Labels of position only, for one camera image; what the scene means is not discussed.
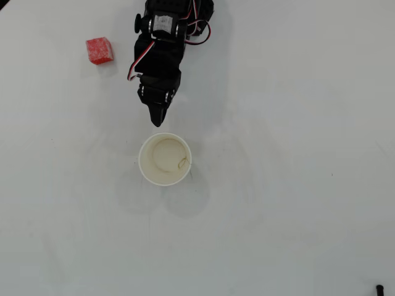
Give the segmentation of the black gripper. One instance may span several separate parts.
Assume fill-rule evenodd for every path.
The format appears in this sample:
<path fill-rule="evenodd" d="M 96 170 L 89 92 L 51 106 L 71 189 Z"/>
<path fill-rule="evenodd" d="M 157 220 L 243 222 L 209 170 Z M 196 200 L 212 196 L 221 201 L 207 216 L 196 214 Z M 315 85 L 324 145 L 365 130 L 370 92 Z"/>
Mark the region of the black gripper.
<path fill-rule="evenodd" d="M 152 124 L 160 127 L 180 86 L 181 71 L 161 77 L 141 75 L 139 79 L 139 98 L 148 105 Z"/>

